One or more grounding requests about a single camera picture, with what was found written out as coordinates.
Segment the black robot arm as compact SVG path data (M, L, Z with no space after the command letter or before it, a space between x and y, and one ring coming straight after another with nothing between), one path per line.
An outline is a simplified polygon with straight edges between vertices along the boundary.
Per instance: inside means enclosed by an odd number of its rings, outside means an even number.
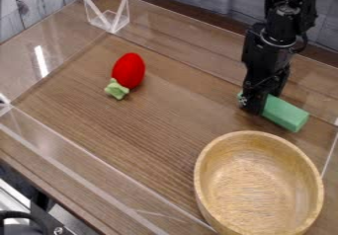
M249 113L261 115L269 95L282 94L290 60L306 49L317 17L317 0L265 0L265 20L248 29L242 52L248 73L240 101Z

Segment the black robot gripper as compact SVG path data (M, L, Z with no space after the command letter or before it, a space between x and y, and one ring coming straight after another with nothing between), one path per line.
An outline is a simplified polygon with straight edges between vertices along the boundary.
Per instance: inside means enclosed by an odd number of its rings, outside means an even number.
M254 115L265 110L268 96L282 94L289 73L294 34L257 23L246 32L242 62L248 73L238 94L241 108Z

